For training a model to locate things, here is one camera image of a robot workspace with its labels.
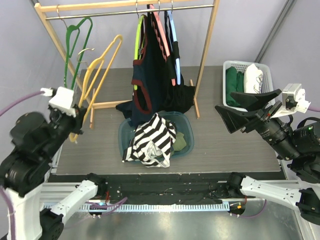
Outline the yellow plastic hanger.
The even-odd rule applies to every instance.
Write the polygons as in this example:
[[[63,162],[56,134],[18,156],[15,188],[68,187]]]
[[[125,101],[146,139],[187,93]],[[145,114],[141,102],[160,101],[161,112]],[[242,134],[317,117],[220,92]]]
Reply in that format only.
[[[95,60],[91,62],[91,64],[87,67],[83,81],[82,81],[82,90],[81,96],[79,98],[78,106],[83,107],[84,102],[88,100],[88,106],[86,108],[86,112],[83,117],[83,123],[89,119],[89,127],[91,129],[94,128],[95,123],[95,111],[101,109],[111,109],[115,108],[116,105],[120,103],[124,103],[123,100],[119,101],[105,101],[105,102],[97,102],[96,99],[102,86],[108,76],[110,68],[120,50],[120,47],[123,43],[123,36],[118,34],[114,37],[113,41],[107,46],[104,52]],[[115,47],[115,50],[106,65],[106,68],[103,68],[105,65],[107,55],[112,49]]]

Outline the black white striped tank top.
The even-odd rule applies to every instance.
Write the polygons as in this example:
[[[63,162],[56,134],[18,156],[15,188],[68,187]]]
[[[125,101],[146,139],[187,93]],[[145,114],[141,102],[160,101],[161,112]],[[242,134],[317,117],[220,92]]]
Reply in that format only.
[[[150,121],[135,129],[129,147],[123,152],[122,162],[141,162],[147,168],[168,168],[176,138],[175,123],[155,113]]]

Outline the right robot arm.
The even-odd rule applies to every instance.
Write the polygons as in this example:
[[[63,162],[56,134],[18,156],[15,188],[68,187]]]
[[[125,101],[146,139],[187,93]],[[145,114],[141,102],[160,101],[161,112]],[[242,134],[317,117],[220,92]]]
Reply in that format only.
[[[279,160],[288,161],[288,168],[307,188],[286,188],[264,183],[248,175],[232,172],[225,185],[233,198],[256,197],[291,210],[315,225],[320,223],[320,119],[307,117],[292,129],[294,112],[306,112],[310,102],[305,90],[294,92],[276,89],[267,93],[232,92],[231,96],[243,111],[216,105],[229,133],[256,131],[277,153]]]

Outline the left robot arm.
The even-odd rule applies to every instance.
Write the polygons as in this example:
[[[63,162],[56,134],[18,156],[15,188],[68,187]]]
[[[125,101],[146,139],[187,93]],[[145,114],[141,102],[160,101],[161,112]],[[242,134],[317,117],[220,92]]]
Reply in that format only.
[[[58,204],[40,209],[40,195],[53,157],[71,133],[83,133],[87,111],[77,105],[72,107],[75,116],[53,107],[49,110],[50,121],[33,111],[19,117],[10,131],[14,149],[0,164],[0,189],[9,221],[5,240],[57,240],[81,205],[106,195],[106,180],[89,173]]]

